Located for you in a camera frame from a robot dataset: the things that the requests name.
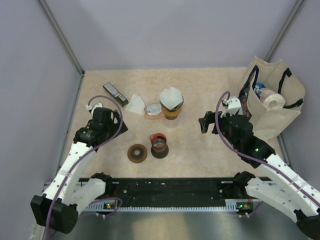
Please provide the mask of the white coffee filter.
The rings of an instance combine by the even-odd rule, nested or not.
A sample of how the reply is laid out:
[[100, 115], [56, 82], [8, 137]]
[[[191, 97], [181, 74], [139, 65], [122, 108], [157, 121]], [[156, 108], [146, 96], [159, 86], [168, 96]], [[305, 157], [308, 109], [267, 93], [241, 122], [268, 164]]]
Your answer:
[[139, 95], [133, 94], [125, 110], [139, 115], [144, 115], [145, 103]]
[[159, 100], [164, 98], [179, 98], [183, 96], [181, 91], [175, 87], [165, 88], [159, 95]]

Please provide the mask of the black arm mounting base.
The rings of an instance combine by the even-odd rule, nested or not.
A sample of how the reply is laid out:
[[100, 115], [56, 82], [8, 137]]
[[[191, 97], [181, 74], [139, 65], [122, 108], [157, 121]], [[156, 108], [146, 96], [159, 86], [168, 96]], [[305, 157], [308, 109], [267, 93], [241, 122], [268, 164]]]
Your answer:
[[250, 197], [232, 177], [110, 178], [98, 199], [118, 197], [122, 207], [224, 207]]

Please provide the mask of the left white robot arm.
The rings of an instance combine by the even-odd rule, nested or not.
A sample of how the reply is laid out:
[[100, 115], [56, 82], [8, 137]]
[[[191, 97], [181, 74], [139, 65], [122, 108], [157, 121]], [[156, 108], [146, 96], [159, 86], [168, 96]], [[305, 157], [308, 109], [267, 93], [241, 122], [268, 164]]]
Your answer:
[[70, 151], [51, 184], [30, 202], [38, 225], [63, 234], [73, 230], [79, 215], [97, 197], [106, 199], [113, 194], [114, 187], [103, 173], [94, 174], [81, 189], [76, 186], [98, 149], [128, 130], [121, 110], [96, 107], [90, 113], [92, 118], [76, 131]]

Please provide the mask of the clear ribbed glass dripper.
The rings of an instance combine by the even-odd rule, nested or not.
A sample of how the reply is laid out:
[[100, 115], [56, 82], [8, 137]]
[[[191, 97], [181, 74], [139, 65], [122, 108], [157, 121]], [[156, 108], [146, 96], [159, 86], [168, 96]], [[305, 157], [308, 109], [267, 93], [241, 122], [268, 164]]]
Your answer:
[[160, 104], [163, 108], [169, 112], [174, 112], [179, 109], [184, 104], [184, 97], [174, 97], [170, 99], [168, 97], [160, 99]]

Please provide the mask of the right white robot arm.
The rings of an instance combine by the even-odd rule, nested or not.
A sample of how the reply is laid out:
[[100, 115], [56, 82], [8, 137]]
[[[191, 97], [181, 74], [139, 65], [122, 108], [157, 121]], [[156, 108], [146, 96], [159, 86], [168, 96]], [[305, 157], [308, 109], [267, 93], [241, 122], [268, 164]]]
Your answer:
[[264, 173], [273, 184], [245, 172], [237, 176], [233, 192], [239, 198], [257, 198], [289, 217], [312, 240], [320, 238], [320, 192], [310, 185], [265, 141], [254, 136], [253, 125], [242, 115], [205, 113], [199, 118], [201, 132], [219, 135], [225, 145], [244, 162]]

